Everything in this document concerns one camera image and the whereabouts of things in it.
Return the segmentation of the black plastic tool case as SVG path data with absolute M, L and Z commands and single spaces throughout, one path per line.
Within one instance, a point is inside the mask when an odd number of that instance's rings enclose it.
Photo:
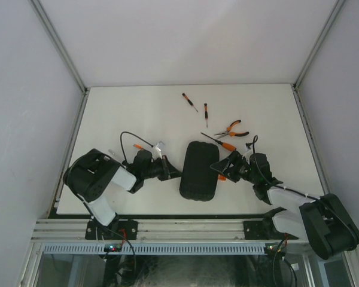
M 210 166 L 219 161 L 216 145 L 207 142 L 189 143 L 182 170 L 179 193 L 187 200 L 210 201 L 217 189 L 218 173 Z

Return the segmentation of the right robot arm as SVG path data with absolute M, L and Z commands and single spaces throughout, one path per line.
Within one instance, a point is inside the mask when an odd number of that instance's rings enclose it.
M 281 211 L 263 223 L 264 234 L 275 239 L 287 233 L 308 241 L 322 259 L 353 251 L 359 245 L 359 229 L 334 194 L 314 197 L 283 186 L 270 171 L 265 154 L 245 158 L 237 151 L 210 168 L 232 182 L 252 184 L 257 198 Z

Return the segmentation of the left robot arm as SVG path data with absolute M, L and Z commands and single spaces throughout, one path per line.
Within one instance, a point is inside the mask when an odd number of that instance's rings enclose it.
M 167 181 L 180 177 L 182 172 L 169 162 L 166 155 L 154 158 L 152 152 L 141 149 L 132 163 L 120 163 L 97 149 L 91 149 L 67 169 L 63 183 L 99 223 L 99 234 L 113 239 L 119 232 L 119 224 L 115 221 L 117 213 L 104 195 L 109 184 L 116 184 L 134 194 L 147 179 Z

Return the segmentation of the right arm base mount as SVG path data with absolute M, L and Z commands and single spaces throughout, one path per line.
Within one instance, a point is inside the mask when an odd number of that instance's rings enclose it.
M 285 209 L 278 207 L 262 215 L 260 219 L 243 222 L 246 240 L 276 240 L 282 239 L 284 233 L 279 232 L 273 223 L 273 217 Z

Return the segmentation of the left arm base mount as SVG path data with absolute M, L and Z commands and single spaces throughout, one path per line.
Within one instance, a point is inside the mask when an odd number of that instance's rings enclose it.
M 104 226 L 97 221 L 89 221 L 86 227 L 86 240 L 136 240 L 138 233 L 138 222 L 128 219 L 119 220 Z

